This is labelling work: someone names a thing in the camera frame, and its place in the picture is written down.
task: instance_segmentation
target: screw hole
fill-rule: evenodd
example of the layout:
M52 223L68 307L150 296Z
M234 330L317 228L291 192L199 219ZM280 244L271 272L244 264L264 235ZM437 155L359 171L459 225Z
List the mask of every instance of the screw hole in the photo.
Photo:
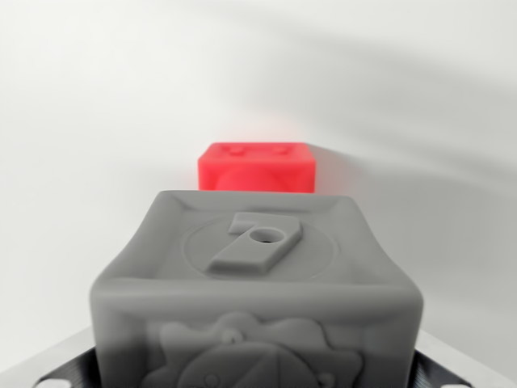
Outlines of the screw hole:
M251 239L259 243L277 243L284 239L284 234L276 229L256 229L250 233Z

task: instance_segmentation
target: white wall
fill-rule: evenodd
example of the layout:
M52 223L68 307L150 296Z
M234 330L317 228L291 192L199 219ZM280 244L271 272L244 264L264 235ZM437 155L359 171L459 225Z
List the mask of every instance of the white wall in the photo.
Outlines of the white wall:
M423 327L517 380L516 12L0 1L0 370L89 324L92 280L209 143L306 141Z

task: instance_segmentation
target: red cube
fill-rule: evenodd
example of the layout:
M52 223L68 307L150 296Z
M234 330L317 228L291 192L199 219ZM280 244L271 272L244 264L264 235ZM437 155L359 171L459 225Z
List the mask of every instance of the red cube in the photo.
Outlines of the red cube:
M314 192L316 160L305 143L213 143L198 173L200 190Z

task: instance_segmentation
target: gray block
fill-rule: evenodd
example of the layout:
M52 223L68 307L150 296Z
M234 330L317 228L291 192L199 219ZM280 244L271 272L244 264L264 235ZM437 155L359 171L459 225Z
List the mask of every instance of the gray block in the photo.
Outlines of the gray block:
M422 295L343 196L161 192L94 283L103 388L404 388Z

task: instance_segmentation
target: cube top face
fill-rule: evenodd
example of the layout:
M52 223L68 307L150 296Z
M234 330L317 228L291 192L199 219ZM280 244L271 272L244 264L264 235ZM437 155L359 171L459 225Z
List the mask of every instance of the cube top face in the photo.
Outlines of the cube top face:
M313 192L316 161L304 143L214 143L198 161L201 190Z
M124 277L215 287L217 280L387 285L397 279L353 200L341 196L162 192L129 246L112 277L119 267L132 270L121 269Z

